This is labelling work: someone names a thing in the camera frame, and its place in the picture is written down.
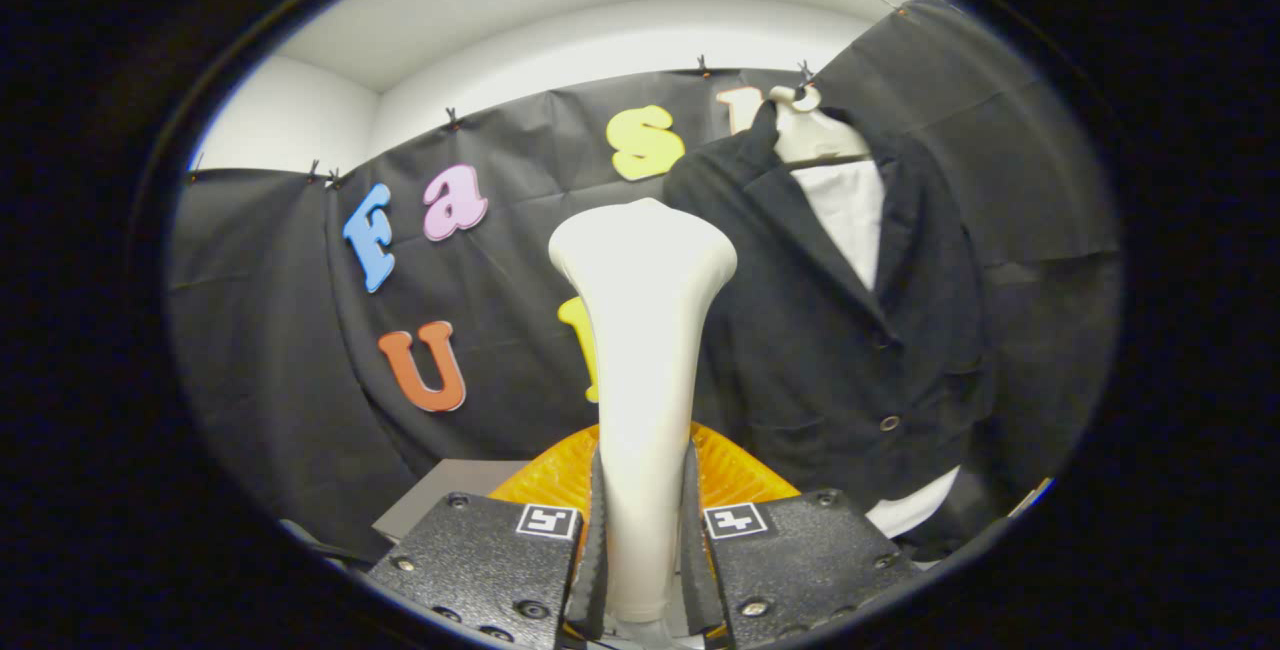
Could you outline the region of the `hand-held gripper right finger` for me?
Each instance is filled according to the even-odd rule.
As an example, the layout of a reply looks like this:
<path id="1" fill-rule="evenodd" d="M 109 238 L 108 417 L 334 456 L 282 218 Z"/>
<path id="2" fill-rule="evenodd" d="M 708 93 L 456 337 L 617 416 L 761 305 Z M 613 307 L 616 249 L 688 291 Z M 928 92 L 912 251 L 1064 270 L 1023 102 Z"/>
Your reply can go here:
<path id="1" fill-rule="evenodd" d="M 845 621 L 915 573 L 844 493 L 801 493 L 721 432 L 691 427 L 682 592 L 708 647 L 759 649 Z"/>

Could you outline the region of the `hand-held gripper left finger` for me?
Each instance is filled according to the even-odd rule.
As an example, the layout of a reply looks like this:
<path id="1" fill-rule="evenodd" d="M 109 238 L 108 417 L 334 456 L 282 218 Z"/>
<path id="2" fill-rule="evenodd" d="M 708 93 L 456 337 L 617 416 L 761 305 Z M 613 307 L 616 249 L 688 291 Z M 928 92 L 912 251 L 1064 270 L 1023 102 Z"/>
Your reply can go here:
<path id="1" fill-rule="evenodd" d="M 485 649 L 584 649 L 604 627 L 609 562 L 596 427 L 486 493 L 444 493 L 367 586 Z"/>

